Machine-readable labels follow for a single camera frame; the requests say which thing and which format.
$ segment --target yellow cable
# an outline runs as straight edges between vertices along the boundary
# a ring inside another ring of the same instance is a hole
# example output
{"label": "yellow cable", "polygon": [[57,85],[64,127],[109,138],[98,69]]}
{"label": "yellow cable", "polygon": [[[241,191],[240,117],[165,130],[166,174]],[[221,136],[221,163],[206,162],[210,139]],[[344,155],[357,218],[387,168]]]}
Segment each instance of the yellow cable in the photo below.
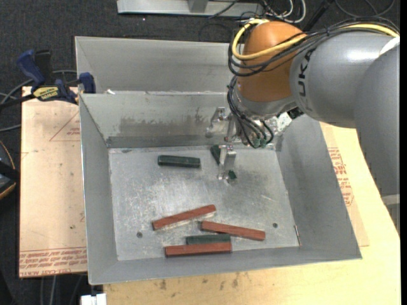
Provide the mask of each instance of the yellow cable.
{"label": "yellow cable", "polygon": [[[256,24],[263,24],[269,22],[269,20],[266,19],[254,19],[251,20],[250,22],[248,22],[247,24],[245,24],[236,34],[235,39],[232,42],[232,46],[231,46],[231,51],[233,53],[233,55],[239,59],[239,60],[252,60],[254,58],[258,58],[258,57],[262,57],[264,55],[267,55],[269,53],[275,52],[276,50],[285,50],[286,48],[292,46],[293,44],[295,44],[296,42],[298,42],[299,40],[301,40],[303,38],[303,36],[296,36],[293,39],[290,39],[284,43],[280,43],[278,45],[272,46],[271,48],[265,49],[263,51],[259,51],[256,53],[252,53],[252,54],[247,54],[247,55],[243,55],[240,54],[237,51],[237,45],[239,42],[240,37],[243,35],[243,33],[252,25],[256,25]],[[383,32],[387,35],[390,36],[394,36],[394,37],[399,37],[399,35],[394,32],[391,29],[388,29],[384,26],[381,25],[374,25],[374,24],[355,24],[355,25],[349,25],[346,26],[344,28],[367,28],[367,29],[375,29],[377,31]]]}
{"label": "yellow cable", "polygon": [[381,25],[374,25],[374,24],[355,24],[355,25],[349,25],[346,26],[345,28],[368,28],[368,29],[375,29],[377,31],[383,32],[389,36],[393,37],[400,37],[399,34],[394,32],[391,29],[388,29],[387,27],[381,26]]}

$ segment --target clamp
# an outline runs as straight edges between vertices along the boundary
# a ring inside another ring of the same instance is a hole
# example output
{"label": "clamp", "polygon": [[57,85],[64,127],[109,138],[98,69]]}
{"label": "clamp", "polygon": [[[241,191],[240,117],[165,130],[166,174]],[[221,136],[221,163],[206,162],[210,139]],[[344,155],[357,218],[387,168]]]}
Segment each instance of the clamp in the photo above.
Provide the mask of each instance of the clamp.
{"label": "clamp", "polygon": [[[36,53],[36,58],[40,59],[40,64],[44,69],[41,71],[38,64],[34,61],[34,50],[28,50],[22,53],[17,65],[20,70],[34,82],[31,88],[31,95],[40,101],[46,102],[49,100],[63,100],[65,102],[77,104],[78,95],[69,87],[65,86],[61,79],[56,79],[54,85],[45,85],[46,77],[51,77],[50,71],[50,52],[41,51]],[[95,82],[89,72],[84,72],[79,75],[76,83],[80,84],[80,92],[95,93]]]}

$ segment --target cardboard sheet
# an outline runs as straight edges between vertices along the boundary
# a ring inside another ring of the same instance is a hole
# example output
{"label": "cardboard sheet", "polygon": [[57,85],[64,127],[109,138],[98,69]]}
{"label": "cardboard sheet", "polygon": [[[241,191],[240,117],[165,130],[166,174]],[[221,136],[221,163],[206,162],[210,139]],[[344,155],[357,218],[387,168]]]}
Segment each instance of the cardboard sheet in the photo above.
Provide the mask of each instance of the cardboard sheet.
{"label": "cardboard sheet", "polygon": [[19,276],[87,270],[78,106],[22,104]]}
{"label": "cardboard sheet", "polygon": [[366,234],[361,215],[355,200],[354,192],[352,189],[352,179],[349,177],[347,171],[347,165],[343,161],[342,148],[337,140],[342,140],[344,133],[349,137],[351,136],[353,140],[351,146],[353,146],[357,151],[360,149],[354,129],[344,129],[331,126],[326,123],[321,123],[321,129],[324,134],[326,145],[328,147],[328,153],[331,157],[333,168],[335,170],[336,177],[338,178],[338,184],[341,188],[342,196],[345,201],[349,218],[354,229],[357,242],[360,247],[366,247],[369,245],[369,238]]}

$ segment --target red block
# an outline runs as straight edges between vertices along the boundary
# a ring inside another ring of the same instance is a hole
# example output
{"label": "red block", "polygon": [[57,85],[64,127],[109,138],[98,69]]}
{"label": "red block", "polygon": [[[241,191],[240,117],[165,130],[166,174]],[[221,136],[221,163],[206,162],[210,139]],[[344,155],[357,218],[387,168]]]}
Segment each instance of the red block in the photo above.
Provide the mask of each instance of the red block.
{"label": "red block", "polygon": [[203,255],[230,253],[231,243],[208,243],[191,245],[173,245],[164,248],[166,257],[178,257],[182,255]]}
{"label": "red block", "polygon": [[207,205],[201,208],[188,210],[187,212],[182,212],[177,215],[172,215],[166,218],[158,219],[153,221],[153,229],[161,229],[165,227],[175,226],[180,224],[181,222],[191,220],[197,217],[201,217],[204,215],[212,214],[216,211],[216,207],[214,205]]}
{"label": "red block", "polygon": [[257,229],[244,228],[226,224],[218,224],[217,222],[203,221],[201,223],[201,230],[212,231],[215,233],[225,233],[232,236],[248,238],[250,240],[264,241],[266,233]]}

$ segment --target metal plate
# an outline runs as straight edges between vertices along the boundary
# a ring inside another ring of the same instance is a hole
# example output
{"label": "metal plate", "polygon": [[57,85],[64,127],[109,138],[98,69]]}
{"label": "metal plate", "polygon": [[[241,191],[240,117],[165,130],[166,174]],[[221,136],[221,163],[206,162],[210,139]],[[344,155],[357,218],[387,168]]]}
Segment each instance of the metal plate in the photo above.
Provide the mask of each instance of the metal plate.
{"label": "metal plate", "polygon": [[[158,166],[160,154],[198,157],[202,166]],[[265,241],[233,238],[233,251],[298,246],[274,151],[239,149],[238,178],[231,184],[217,179],[218,166],[207,146],[110,149],[109,163],[119,260],[164,257],[164,246],[204,234],[199,220],[162,231],[153,231],[151,222],[209,204],[217,208],[213,221],[266,232]]]}
{"label": "metal plate", "polygon": [[[209,1],[205,11],[191,12],[188,0],[118,0],[119,14],[170,14],[189,16],[212,16],[229,7],[229,2]],[[236,3],[230,9],[222,13],[222,17],[239,17],[247,12],[261,13],[261,7],[257,3]]]}
{"label": "metal plate", "polygon": [[222,92],[232,78],[225,43],[76,37],[78,73],[96,92]]}

